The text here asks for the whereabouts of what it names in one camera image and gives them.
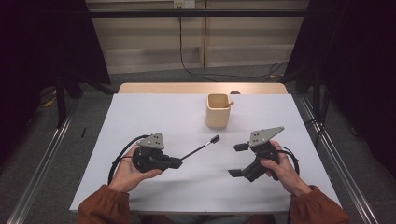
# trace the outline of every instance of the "person's left hand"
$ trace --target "person's left hand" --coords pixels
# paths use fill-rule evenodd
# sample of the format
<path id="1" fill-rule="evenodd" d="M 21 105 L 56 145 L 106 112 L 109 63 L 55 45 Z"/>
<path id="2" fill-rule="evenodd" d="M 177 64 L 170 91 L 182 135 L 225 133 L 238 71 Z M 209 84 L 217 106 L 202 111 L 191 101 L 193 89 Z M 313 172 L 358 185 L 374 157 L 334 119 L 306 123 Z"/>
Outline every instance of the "person's left hand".
<path id="1" fill-rule="evenodd" d="M 160 169 L 150 170 L 145 173 L 138 171 L 134 164 L 132 163 L 131 157 L 134 155 L 134 151 L 139 146 L 133 146 L 124 156 L 129 158 L 124 158 L 120 161 L 117 172 L 114 174 L 113 180 L 111 181 L 109 188 L 114 189 L 118 192 L 128 193 L 144 179 L 152 178 L 154 176 L 163 173 Z"/>

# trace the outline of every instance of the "beige cup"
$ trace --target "beige cup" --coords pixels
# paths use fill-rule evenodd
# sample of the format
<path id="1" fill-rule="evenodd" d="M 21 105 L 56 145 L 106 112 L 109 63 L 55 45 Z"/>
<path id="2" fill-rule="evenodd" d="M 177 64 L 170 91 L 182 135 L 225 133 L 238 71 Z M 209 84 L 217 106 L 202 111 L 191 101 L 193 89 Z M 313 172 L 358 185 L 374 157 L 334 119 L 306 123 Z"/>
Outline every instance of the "beige cup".
<path id="1" fill-rule="evenodd" d="M 206 101 L 206 125 L 210 128 L 224 128 L 230 117 L 231 107 L 228 94 L 212 93 L 207 95 Z"/>

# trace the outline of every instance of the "white tabletop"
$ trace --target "white tabletop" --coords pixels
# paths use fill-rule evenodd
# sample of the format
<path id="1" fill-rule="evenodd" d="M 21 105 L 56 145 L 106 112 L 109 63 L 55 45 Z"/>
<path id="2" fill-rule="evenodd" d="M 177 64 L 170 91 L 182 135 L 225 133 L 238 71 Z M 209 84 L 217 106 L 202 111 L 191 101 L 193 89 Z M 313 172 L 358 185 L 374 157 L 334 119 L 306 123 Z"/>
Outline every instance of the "white tabletop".
<path id="1" fill-rule="evenodd" d="M 232 178 L 230 169 L 244 169 L 254 160 L 249 151 L 235 152 L 250 132 L 283 126 L 274 137 L 293 151 L 307 184 L 339 203 L 332 184 L 288 94 L 231 95 L 235 101 L 225 129 L 205 125 L 206 94 L 124 93 L 114 95 L 70 210 L 105 184 L 111 162 L 134 138 L 162 133 L 163 153 L 181 158 L 218 134 L 220 141 L 183 161 L 177 170 L 143 181 L 130 193 L 131 210 L 146 214 L 238 214 L 288 211 L 290 195 L 266 175 L 250 183 Z"/>

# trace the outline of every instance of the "brown sleeve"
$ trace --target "brown sleeve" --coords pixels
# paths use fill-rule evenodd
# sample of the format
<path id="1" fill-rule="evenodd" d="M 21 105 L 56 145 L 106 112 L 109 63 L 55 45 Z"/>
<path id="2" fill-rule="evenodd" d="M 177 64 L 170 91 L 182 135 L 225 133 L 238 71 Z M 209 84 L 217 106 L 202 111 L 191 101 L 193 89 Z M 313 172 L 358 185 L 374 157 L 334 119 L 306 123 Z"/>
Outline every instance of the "brown sleeve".
<path id="1" fill-rule="evenodd" d="M 129 194 L 103 185 L 78 207 L 78 223 L 129 223 Z"/>
<path id="2" fill-rule="evenodd" d="M 318 187 L 299 197 L 291 196 L 290 217 L 293 224 L 300 223 L 350 223 L 348 214 Z"/>

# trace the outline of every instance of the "hand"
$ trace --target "hand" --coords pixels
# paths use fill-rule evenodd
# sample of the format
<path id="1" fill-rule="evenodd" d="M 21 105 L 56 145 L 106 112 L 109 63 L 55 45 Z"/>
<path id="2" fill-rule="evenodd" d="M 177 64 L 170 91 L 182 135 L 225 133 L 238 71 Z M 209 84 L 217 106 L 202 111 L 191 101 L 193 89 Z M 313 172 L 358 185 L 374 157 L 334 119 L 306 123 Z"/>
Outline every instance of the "hand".
<path id="1" fill-rule="evenodd" d="M 271 140 L 271 144 L 276 147 L 277 150 L 281 150 L 279 143 Z M 268 169 L 273 170 L 279 181 L 282 183 L 285 190 L 295 196 L 300 196 L 312 191 L 308 185 L 297 175 L 291 165 L 289 158 L 284 153 L 278 153 L 279 164 L 272 160 L 261 159 L 260 164 Z"/>
<path id="2" fill-rule="evenodd" d="M 145 173 L 138 171 L 134 164 L 132 163 L 131 157 L 134 155 L 134 151 L 139 146 L 133 146 L 124 156 L 129 158 L 124 158 L 120 161 L 119 167 L 114 174 L 113 180 L 108 186 L 118 192 L 128 193 L 144 179 L 152 178 L 156 175 L 163 173 L 160 169 L 150 170 Z"/>

